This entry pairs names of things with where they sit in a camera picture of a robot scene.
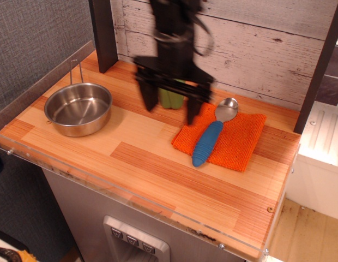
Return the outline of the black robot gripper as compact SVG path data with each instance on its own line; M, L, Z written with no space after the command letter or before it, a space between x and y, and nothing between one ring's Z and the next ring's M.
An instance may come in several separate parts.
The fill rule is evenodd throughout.
M213 77L194 63L193 41L157 41L156 46L156 56L134 58L144 105L152 111L159 102L159 88L167 84L173 92L188 96L187 124L191 125L202 104L210 100Z

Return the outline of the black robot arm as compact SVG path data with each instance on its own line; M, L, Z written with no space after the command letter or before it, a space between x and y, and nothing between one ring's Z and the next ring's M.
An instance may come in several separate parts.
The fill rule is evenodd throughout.
M200 1L151 1L155 17L153 37L156 56L136 56L136 80L146 109L159 102L159 90L168 90L187 97L187 124L192 124L203 103L210 100L214 78L194 63L195 30L206 26L196 14Z

